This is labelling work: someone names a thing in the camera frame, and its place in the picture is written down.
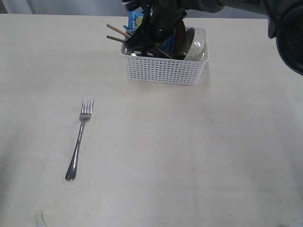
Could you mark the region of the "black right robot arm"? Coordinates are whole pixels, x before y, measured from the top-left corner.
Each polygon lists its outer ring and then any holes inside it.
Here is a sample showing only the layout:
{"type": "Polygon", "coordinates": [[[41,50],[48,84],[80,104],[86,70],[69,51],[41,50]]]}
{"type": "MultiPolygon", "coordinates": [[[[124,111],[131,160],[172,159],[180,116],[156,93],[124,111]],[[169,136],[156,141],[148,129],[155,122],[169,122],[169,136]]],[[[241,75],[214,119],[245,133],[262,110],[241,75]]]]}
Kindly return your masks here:
{"type": "Polygon", "coordinates": [[[303,73],[303,2],[301,0],[123,0],[128,12],[141,9],[143,21],[126,41],[129,49],[164,42],[188,11],[218,14],[225,8],[267,19],[267,35],[292,71],[303,73]]]}

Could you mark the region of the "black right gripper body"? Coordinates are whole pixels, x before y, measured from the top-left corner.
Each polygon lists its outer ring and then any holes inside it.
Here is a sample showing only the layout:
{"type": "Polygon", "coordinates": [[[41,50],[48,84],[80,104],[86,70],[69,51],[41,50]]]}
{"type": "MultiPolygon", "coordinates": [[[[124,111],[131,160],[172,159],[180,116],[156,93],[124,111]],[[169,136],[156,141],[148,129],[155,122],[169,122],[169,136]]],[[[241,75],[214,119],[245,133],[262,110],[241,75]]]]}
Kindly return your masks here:
{"type": "Polygon", "coordinates": [[[125,0],[128,11],[143,10],[143,20],[125,45],[129,50],[153,47],[169,38],[178,23],[186,16],[184,0],[125,0]]]}

